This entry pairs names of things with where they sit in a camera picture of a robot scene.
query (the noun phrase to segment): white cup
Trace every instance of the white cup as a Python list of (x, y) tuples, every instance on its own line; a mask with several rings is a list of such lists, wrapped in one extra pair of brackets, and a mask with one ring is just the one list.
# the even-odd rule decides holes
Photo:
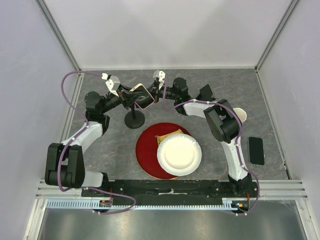
[(240, 119), (240, 121), (242, 123), (245, 122), (245, 120), (247, 120), (247, 113), (245, 110), (243, 110), (242, 108), (240, 107), (235, 107), (233, 109), (233, 111), (235, 112), (235, 114), (238, 116), (238, 118)]

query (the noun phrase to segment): black stand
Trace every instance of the black stand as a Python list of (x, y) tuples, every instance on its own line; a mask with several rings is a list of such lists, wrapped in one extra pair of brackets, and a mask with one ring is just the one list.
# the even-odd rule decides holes
[(124, 123), (130, 129), (138, 129), (145, 123), (145, 115), (135, 110), (135, 104), (132, 104), (130, 107), (131, 112), (125, 115)]

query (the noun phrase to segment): red plate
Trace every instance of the red plate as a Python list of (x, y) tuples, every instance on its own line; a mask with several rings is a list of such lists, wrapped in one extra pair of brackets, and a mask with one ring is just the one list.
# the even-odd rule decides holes
[(190, 135), (182, 126), (170, 122), (161, 122), (148, 127), (140, 135), (135, 146), (135, 154), (141, 168), (150, 176), (157, 179), (174, 179), (177, 176), (171, 175), (162, 169), (158, 162), (157, 136), (170, 134), (181, 129), (184, 134)]

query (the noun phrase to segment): gray table surface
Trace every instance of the gray table surface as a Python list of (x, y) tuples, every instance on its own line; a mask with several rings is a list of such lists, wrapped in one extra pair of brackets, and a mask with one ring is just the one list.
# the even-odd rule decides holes
[[(104, 72), (119, 77), (122, 84), (134, 87), (138, 83), (149, 86), (153, 82), (154, 70)], [(172, 86), (173, 80), (177, 77), (185, 78), (192, 97), (196, 97), (199, 89), (209, 84), (217, 100), (227, 99), (233, 108), (244, 109), (248, 117), (243, 123), (241, 146), (247, 166), (263, 180), (287, 179), (266, 104), (253, 69), (171, 69), (165, 70), (165, 74), (168, 86)], [(77, 103), (77, 108), (83, 113), (86, 111), (84, 98), (90, 91), (105, 95), (108, 89), (100, 77), (85, 74)], [(166, 112), (161, 101), (143, 110), (145, 123), (138, 129), (126, 127), (124, 117), (128, 111), (122, 106), (110, 110), (107, 113), (110, 116), (107, 132), (84, 153), (86, 169), (106, 172), (109, 179), (152, 179), (137, 162), (136, 142), (149, 126), (170, 122), (187, 129), (202, 150), (202, 160), (198, 169), (178, 179), (227, 179), (226, 156), (221, 144), (212, 136), (206, 120), (196, 116), (180, 115), (177, 112)], [(172, 106), (173, 101), (166, 100), (165, 107)], [(83, 124), (84, 120), (75, 114), (70, 135)], [(248, 137), (263, 139), (264, 166), (248, 163)]]

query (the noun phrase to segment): white wall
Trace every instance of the white wall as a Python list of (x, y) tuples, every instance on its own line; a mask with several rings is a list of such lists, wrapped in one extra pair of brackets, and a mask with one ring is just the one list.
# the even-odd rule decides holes
[(291, 174), (320, 223), (320, 1), (302, 0), (260, 71)]
[(81, 68), (255, 66), (290, 0), (45, 0)]
[(0, 239), (20, 240), (48, 145), (59, 139), (67, 110), (60, 82), (72, 67), (35, 1), (2, 1), (0, 23)]

